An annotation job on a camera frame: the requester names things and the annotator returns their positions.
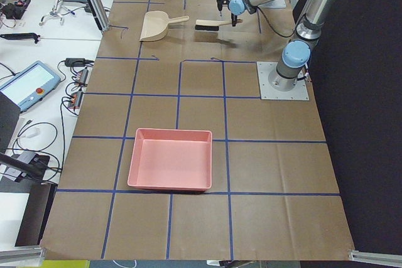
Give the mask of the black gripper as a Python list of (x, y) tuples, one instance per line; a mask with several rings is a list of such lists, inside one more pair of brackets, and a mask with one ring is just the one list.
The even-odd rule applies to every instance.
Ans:
[(236, 26), (238, 23), (238, 16), (236, 16), (235, 14), (231, 14), (231, 25), (232, 26)]

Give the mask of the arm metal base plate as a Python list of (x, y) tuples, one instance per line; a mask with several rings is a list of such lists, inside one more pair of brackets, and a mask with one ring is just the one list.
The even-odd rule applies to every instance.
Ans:
[(308, 101), (310, 98), (305, 80), (297, 80), (302, 72), (294, 79), (286, 79), (277, 73), (277, 64), (256, 62), (261, 99)]

